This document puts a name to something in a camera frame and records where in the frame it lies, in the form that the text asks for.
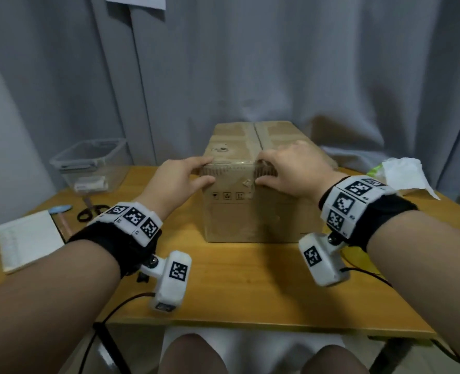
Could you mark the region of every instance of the white notebook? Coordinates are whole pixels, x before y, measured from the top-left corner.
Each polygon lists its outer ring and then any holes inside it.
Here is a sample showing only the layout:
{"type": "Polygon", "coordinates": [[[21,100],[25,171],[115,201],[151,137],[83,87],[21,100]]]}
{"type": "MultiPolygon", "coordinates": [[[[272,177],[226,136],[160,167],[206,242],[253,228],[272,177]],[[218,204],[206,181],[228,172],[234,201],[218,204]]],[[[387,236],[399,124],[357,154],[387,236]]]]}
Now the white notebook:
{"type": "Polygon", "coordinates": [[[12,272],[64,245],[50,213],[40,211],[0,225],[0,256],[4,272],[12,272]]]}

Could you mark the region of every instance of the wooden table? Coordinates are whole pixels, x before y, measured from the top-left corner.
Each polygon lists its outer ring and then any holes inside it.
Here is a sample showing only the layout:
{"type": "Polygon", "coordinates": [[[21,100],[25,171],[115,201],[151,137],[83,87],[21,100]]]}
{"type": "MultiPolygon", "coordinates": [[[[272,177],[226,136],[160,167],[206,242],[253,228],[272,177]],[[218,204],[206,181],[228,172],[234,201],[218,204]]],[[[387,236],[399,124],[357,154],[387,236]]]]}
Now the wooden table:
{"type": "MultiPolygon", "coordinates": [[[[92,196],[92,201],[108,205],[130,201],[139,195],[154,171],[154,167],[132,167],[116,192],[92,196]]],[[[436,201],[422,191],[407,198],[422,211],[460,227],[460,206],[440,196],[442,201],[436,201]]],[[[35,211],[67,203],[73,209],[65,214],[66,218],[77,231],[84,224],[77,222],[76,215],[85,205],[69,189],[60,191],[35,211]]],[[[296,244],[206,243],[202,237],[200,193],[164,223],[157,254],[166,257],[172,250],[186,252],[193,260],[182,307],[173,314],[161,314],[147,307],[147,299],[139,298],[124,306],[111,321],[436,336],[393,289],[370,276],[352,272],[347,282],[331,288],[317,286],[296,244]]],[[[0,263],[0,282],[4,276],[0,263]]],[[[155,280],[136,283],[136,275],[124,278],[98,320],[126,298],[152,291],[154,285],[155,280]]]]}

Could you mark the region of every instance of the white tissue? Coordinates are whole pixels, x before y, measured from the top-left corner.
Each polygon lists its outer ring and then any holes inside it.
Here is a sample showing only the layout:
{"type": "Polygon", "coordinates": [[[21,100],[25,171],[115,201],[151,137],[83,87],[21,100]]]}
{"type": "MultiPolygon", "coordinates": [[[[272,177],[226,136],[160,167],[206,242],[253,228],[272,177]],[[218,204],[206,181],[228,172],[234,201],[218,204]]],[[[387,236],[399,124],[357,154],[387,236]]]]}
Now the white tissue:
{"type": "Polygon", "coordinates": [[[392,157],[383,161],[382,166],[385,182],[393,189],[426,189],[435,199],[441,200],[429,185],[419,159],[392,157]]]}

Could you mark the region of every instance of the person's left arm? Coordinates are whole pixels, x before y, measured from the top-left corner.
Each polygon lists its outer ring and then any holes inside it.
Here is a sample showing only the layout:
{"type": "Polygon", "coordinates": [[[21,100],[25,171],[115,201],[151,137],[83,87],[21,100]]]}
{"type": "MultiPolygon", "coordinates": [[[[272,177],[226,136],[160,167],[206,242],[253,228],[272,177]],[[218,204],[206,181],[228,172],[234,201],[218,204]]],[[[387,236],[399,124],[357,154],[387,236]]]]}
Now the person's left arm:
{"type": "MultiPolygon", "coordinates": [[[[136,201],[165,220],[214,182],[212,176],[189,180],[193,169],[210,161],[165,162],[136,201]]],[[[0,284],[0,372],[58,372],[119,281],[114,257],[88,240],[68,243],[8,276],[0,284]]]]}

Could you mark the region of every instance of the black scissors handle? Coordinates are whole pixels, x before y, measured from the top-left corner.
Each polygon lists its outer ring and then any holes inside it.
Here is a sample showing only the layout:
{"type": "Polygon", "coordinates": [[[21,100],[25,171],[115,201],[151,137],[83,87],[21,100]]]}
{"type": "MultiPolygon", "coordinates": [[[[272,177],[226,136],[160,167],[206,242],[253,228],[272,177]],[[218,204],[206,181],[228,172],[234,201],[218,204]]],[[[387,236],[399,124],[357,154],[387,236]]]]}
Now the black scissors handle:
{"type": "Polygon", "coordinates": [[[85,208],[77,214],[77,220],[81,223],[91,222],[93,219],[93,213],[100,215],[104,211],[107,211],[110,207],[105,204],[94,205],[91,209],[85,208]]]}

